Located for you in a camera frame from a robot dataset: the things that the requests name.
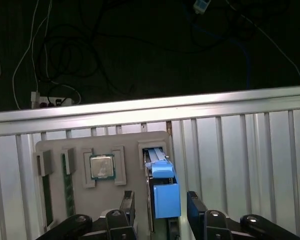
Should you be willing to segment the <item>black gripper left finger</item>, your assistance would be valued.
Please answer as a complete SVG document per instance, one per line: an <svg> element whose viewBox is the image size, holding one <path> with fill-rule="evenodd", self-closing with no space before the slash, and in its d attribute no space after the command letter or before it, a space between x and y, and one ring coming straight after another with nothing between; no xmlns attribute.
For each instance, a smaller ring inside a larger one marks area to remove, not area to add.
<svg viewBox="0 0 300 240"><path fill-rule="evenodd" d="M97 220L75 214L38 237L39 240L136 240L135 192L126 190L118 209L106 210Z"/></svg>

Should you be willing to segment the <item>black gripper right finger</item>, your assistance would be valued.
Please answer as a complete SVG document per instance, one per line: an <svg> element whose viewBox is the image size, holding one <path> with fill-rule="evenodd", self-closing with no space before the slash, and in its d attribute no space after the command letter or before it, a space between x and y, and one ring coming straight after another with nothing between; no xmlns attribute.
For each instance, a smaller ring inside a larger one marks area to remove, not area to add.
<svg viewBox="0 0 300 240"><path fill-rule="evenodd" d="M195 191L187 192L187 219L196 240L296 240L297 236L266 218L248 214L234 221L208 209Z"/></svg>

